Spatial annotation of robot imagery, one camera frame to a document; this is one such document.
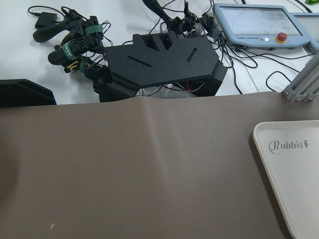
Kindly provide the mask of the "cream rabbit tray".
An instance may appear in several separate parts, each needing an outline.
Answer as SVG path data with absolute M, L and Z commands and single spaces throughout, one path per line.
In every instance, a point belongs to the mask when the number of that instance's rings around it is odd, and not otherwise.
M 253 140 L 291 236 L 319 237 L 319 122 L 257 124 Z

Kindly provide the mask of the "blue teach pendant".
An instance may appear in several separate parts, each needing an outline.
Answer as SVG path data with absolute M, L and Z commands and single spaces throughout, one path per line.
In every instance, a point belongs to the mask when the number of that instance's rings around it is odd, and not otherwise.
M 214 15 L 232 44 L 252 48 L 296 48 L 310 41 L 296 18 L 281 5 L 217 3 Z
M 309 37 L 307 49 L 316 54 L 319 51 L 319 14 L 318 13 L 292 13 L 298 22 L 300 31 Z

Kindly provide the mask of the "aluminium frame post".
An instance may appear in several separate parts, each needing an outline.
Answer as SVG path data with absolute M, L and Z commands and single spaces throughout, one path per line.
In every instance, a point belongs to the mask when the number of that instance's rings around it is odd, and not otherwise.
M 311 102 L 319 95 L 319 53 L 282 91 L 289 102 Z

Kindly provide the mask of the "black 3D printed stand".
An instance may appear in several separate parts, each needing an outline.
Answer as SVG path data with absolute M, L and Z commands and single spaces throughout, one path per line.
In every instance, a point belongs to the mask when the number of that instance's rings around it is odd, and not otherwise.
M 196 96 L 214 96 L 227 73 L 206 37 L 180 39 L 172 31 L 134 34 L 132 44 L 106 47 L 105 54 L 108 66 L 97 81 L 101 102 L 167 84 Z

